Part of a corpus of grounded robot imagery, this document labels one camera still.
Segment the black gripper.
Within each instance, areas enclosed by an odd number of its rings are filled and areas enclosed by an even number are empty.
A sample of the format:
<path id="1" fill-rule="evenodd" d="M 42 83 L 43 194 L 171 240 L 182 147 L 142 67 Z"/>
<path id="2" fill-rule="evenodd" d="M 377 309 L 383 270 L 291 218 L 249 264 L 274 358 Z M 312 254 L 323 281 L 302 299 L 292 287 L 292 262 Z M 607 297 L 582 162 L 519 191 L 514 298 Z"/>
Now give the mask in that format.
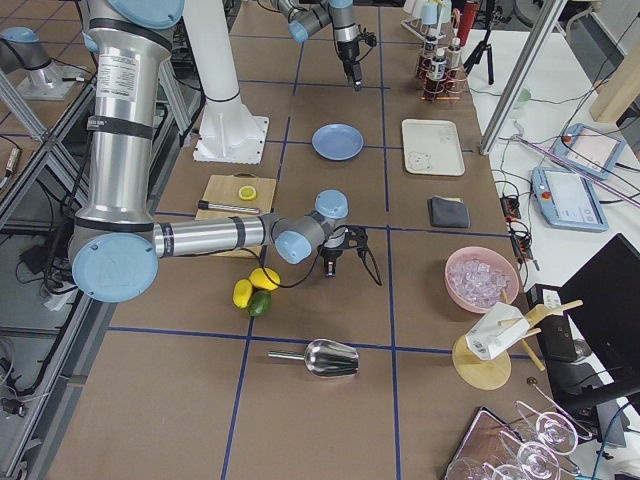
<path id="1" fill-rule="evenodd" d="M 324 260 L 327 277 L 334 277 L 336 275 L 336 261 L 342 255 L 346 241 L 345 237 L 345 234 L 334 236 L 323 245 L 321 257 Z"/>
<path id="2" fill-rule="evenodd" d="M 359 42 L 357 39 L 336 43 L 338 57 L 342 63 L 345 76 L 351 82 L 355 91 L 362 90 L 362 71 L 360 61 L 358 59 L 360 54 Z"/>

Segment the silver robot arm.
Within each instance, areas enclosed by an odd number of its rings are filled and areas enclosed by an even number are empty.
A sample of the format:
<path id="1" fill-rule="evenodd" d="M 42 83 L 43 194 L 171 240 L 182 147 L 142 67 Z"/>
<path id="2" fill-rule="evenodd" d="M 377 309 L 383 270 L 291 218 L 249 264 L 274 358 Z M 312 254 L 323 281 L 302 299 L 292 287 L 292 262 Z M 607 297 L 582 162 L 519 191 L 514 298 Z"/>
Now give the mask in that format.
<path id="1" fill-rule="evenodd" d="M 89 37 L 99 62 L 89 197 L 77 211 L 69 257 L 77 287 L 119 303 L 143 293 L 159 261 L 272 245 L 296 264 L 321 246 L 339 245 L 348 201 L 318 194 L 298 219 L 273 213 L 201 221 L 153 220 L 147 208 L 153 110 L 159 73 L 169 62 L 174 26 L 183 22 L 204 94 L 196 155 L 201 160 L 257 163 L 268 121 L 243 104 L 223 6 L 218 1 L 93 1 Z"/>
<path id="2" fill-rule="evenodd" d="M 305 7 L 300 1 L 278 0 L 270 1 L 270 5 L 287 19 L 289 32 L 298 43 L 330 26 L 348 84 L 356 91 L 361 90 L 360 43 L 365 41 L 366 31 L 356 22 L 352 1 L 315 1 Z"/>

